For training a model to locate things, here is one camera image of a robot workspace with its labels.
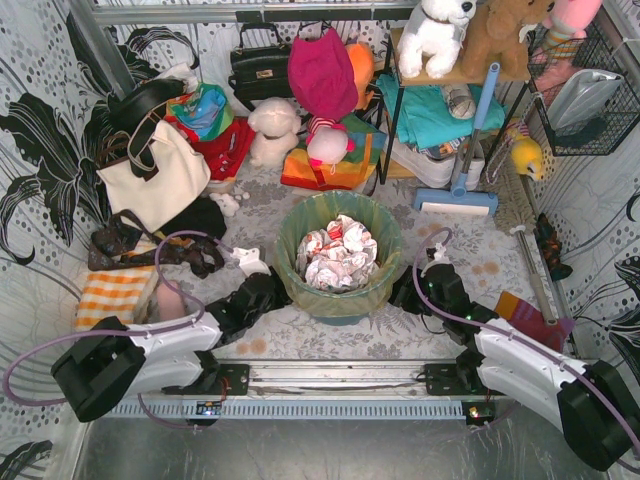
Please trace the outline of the teal plastic trash bin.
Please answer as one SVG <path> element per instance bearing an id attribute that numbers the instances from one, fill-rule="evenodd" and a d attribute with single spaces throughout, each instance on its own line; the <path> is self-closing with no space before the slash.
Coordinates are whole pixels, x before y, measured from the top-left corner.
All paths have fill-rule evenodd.
<path id="1" fill-rule="evenodd" d="M 334 190 L 305 198 L 285 216 L 273 263 L 295 306 L 326 325 L 347 326 L 389 300 L 402 250 L 387 207 Z"/>

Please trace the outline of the yellow translucent trash bag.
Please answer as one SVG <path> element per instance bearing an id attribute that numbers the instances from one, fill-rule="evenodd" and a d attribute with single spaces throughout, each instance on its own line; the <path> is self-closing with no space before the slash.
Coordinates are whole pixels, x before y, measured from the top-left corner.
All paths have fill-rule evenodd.
<path id="1" fill-rule="evenodd" d="M 363 288 L 334 294 L 309 286 L 295 271 L 295 261 L 303 236 L 327 226 L 340 214 L 370 231 L 378 242 L 380 269 Z M 359 193 L 333 190 L 305 198 L 285 216 L 276 236 L 273 266 L 297 307 L 317 319 L 337 318 L 346 323 L 384 307 L 399 273 L 402 250 L 401 229 L 387 207 Z"/>

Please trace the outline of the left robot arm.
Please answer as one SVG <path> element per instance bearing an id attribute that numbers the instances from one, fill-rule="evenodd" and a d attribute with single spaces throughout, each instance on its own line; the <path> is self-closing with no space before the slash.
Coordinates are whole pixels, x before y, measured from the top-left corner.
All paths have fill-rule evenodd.
<path id="1" fill-rule="evenodd" d="M 218 369 L 211 351 L 238 340 L 262 315 L 290 303 L 276 273 L 254 273 L 201 314 L 146 325 L 106 317 L 78 334 L 51 375 L 81 422 L 96 420 L 139 394 L 165 388 L 204 391 Z"/>

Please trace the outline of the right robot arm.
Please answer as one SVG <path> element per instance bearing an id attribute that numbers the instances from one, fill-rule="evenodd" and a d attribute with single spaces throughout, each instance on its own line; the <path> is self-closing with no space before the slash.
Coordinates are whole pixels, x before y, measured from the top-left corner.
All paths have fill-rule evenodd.
<path id="1" fill-rule="evenodd" d="M 639 448 L 639 406 L 609 363 L 568 357 L 470 300 L 450 264 L 408 267 L 394 283 L 392 305 L 441 319 L 463 352 L 456 375 L 468 393 L 504 394 L 556 427 L 588 466 L 606 471 Z"/>

